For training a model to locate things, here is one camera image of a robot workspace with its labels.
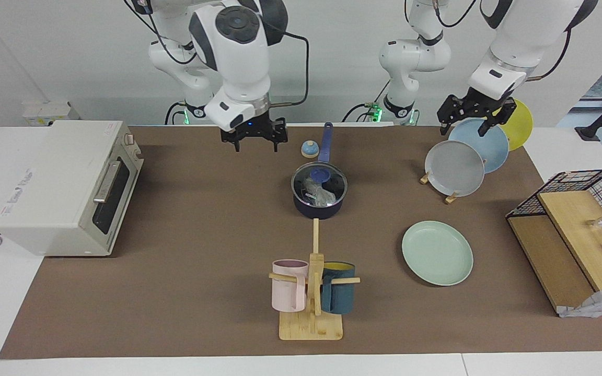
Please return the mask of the glass lid blue knob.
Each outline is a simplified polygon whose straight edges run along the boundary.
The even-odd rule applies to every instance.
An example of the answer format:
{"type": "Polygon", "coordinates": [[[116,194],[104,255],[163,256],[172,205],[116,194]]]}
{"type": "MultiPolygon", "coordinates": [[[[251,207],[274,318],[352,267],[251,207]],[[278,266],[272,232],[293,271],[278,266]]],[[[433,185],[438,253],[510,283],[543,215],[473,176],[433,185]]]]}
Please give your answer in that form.
{"type": "Polygon", "coordinates": [[[307,202],[304,197],[303,181],[306,178],[312,178],[314,181],[321,183],[325,190],[328,190],[336,195],[337,202],[329,207],[334,207],[342,203],[348,190],[348,179],[341,169],[335,167],[328,162],[309,162],[300,166],[291,178],[292,195],[301,204],[311,208],[328,208],[316,207],[307,202]]]}

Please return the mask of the bagged white vermicelli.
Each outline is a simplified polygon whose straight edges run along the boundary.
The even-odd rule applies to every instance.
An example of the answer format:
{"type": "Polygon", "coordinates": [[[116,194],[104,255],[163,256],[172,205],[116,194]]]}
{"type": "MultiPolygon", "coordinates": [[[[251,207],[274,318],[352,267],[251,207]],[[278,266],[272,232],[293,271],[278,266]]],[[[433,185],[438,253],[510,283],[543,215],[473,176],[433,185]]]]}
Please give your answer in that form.
{"type": "Polygon", "coordinates": [[[321,183],[312,178],[303,181],[304,197],[307,202],[316,207],[329,207],[337,202],[336,195],[322,187],[321,183]]]}

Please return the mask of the light blue plate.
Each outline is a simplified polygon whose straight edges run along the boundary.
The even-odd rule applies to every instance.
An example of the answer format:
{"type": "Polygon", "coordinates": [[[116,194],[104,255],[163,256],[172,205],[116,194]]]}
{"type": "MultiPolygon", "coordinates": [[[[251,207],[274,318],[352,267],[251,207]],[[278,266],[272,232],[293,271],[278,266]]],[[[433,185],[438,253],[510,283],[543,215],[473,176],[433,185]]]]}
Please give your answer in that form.
{"type": "Polygon", "coordinates": [[[497,126],[480,136],[478,130],[482,124],[483,119],[466,119],[451,129],[449,140],[466,143],[475,149],[483,160],[485,173],[489,174],[506,162],[509,142],[504,131],[497,126]]]}

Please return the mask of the yellow plate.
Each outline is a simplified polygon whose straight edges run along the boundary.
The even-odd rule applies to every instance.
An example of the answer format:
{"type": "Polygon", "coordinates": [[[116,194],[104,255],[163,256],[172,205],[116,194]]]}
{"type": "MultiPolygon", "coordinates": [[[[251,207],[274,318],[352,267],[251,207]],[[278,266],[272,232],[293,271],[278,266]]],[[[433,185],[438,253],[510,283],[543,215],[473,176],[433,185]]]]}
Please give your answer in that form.
{"type": "Polygon", "coordinates": [[[508,151],[514,151],[522,147],[528,140],[534,128],[534,119],[528,106],[520,100],[512,99],[516,104],[516,109],[506,124],[499,124],[499,127],[508,138],[508,151]]]}

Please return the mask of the grey plate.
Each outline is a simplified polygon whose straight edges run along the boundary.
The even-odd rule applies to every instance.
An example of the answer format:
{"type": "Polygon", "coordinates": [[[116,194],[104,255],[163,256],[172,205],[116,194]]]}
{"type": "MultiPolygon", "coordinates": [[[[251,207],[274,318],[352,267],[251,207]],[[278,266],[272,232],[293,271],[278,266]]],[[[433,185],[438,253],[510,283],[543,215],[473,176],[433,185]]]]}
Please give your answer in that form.
{"type": "Polygon", "coordinates": [[[473,194],[480,188],[485,176],[483,160],[478,152],[455,140],[445,140],[434,145],[427,153],[425,172],[432,170],[458,192],[459,197],[473,194]]]}

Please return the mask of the wooden plate rack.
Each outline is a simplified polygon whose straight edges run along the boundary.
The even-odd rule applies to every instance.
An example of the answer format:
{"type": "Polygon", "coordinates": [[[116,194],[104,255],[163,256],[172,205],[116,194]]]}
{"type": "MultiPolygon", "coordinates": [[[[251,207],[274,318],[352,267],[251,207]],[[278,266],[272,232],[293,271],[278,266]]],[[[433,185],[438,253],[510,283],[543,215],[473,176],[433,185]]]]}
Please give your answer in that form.
{"type": "Polygon", "coordinates": [[[420,177],[419,182],[421,185],[431,185],[434,190],[439,194],[442,194],[446,205],[451,205],[458,199],[458,192],[452,190],[452,188],[447,185],[447,181],[443,179],[440,174],[435,173],[432,170],[425,172],[425,174],[420,177]]]}

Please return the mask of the light green plate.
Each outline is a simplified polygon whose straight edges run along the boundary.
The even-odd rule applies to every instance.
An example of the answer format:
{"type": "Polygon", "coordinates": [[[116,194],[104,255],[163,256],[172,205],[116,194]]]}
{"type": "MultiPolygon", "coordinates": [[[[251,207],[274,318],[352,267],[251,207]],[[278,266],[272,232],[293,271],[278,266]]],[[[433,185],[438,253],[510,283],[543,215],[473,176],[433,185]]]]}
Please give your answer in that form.
{"type": "Polygon", "coordinates": [[[452,226],[439,221],[421,221],[403,234],[403,259],[421,280],[448,287],[470,276],[474,257],[466,238],[452,226]]]}

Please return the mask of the dark blue saucepan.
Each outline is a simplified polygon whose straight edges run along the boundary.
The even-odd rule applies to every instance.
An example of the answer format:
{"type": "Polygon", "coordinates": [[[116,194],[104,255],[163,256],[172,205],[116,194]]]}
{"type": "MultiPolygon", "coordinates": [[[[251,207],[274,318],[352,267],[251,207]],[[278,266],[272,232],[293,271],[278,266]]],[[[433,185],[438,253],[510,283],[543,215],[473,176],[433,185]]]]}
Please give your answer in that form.
{"type": "MultiPolygon", "coordinates": [[[[318,159],[313,162],[319,161],[319,162],[330,163],[330,150],[331,150],[331,144],[332,144],[332,137],[333,137],[333,124],[332,124],[332,122],[326,122],[323,126],[322,142],[319,145],[320,152],[318,155],[318,159]]],[[[334,216],[335,214],[337,214],[337,212],[339,212],[339,210],[341,209],[342,204],[344,202],[344,200],[343,200],[342,203],[340,203],[339,205],[334,206],[334,207],[311,208],[304,204],[301,204],[301,202],[299,202],[297,199],[295,199],[293,197],[293,193],[292,193],[292,199],[293,199],[296,209],[301,214],[303,214],[303,216],[308,217],[310,219],[319,219],[319,220],[328,219],[328,218],[334,216]]]]}

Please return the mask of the pink mug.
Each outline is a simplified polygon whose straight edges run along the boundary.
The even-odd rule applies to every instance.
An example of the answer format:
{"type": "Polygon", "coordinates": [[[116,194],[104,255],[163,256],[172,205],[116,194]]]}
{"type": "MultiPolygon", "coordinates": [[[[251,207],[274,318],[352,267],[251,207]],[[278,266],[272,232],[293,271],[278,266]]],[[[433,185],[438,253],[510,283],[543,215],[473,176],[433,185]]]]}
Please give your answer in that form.
{"type": "Polygon", "coordinates": [[[272,263],[272,272],[294,277],[294,281],[272,279],[272,308],[279,312],[306,309],[306,281],[309,264],[304,260],[282,259],[272,263]]]}

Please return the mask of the brown table mat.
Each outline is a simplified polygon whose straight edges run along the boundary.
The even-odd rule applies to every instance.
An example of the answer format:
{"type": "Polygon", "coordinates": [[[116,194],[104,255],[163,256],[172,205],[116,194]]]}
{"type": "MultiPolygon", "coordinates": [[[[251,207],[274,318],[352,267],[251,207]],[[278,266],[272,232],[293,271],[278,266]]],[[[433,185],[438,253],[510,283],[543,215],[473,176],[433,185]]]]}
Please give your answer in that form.
{"type": "Polygon", "coordinates": [[[214,128],[134,129],[144,165],[112,257],[43,260],[0,359],[602,350],[602,317],[559,318],[506,221],[542,185],[525,150],[445,205],[418,182],[435,127],[334,128],[349,188],[320,252],[356,266],[354,310],[341,340],[280,340],[268,274],[311,252],[291,176],[321,134],[294,127],[278,152],[261,139],[235,152],[214,128]],[[461,283],[404,262],[403,234],[428,220],[471,246],[461,283]]]}

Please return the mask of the teal mug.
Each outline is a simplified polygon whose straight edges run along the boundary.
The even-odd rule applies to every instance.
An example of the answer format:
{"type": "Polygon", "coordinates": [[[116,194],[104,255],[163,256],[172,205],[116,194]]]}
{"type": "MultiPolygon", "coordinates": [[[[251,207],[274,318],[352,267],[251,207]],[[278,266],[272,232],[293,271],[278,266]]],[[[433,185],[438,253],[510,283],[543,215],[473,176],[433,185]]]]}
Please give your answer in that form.
{"type": "Polygon", "coordinates": [[[356,267],[347,262],[325,262],[322,274],[321,309],[331,314],[349,314],[354,304],[354,284],[333,284],[340,278],[353,278],[356,267]]]}

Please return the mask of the wooden mug tree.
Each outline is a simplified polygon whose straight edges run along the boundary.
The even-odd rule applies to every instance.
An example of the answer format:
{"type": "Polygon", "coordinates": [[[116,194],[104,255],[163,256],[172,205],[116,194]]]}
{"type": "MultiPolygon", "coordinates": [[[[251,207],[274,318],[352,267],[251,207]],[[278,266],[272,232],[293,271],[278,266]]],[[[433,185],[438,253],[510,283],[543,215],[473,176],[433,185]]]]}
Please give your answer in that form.
{"type": "MultiPolygon", "coordinates": [[[[325,256],[319,251],[319,219],[313,219],[313,250],[309,255],[306,281],[306,309],[301,312],[279,312],[278,336],[281,340],[340,340],[343,337],[342,315],[323,312],[321,286],[325,256]]],[[[271,279],[294,281],[294,277],[269,274],[271,279]]],[[[361,279],[340,278],[333,284],[357,284],[361,279]]]]}

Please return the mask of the white toaster oven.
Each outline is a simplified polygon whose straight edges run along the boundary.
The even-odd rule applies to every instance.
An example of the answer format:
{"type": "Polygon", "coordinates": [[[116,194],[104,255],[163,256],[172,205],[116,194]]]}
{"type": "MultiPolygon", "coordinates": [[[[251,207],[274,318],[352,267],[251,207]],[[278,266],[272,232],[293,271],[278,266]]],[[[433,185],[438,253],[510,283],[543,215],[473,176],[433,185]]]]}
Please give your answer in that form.
{"type": "Polygon", "coordinates": [[[41,257],[112,254],[143,166],[122,121],[56,121],[0,212],[0,233],[41,257]]]}

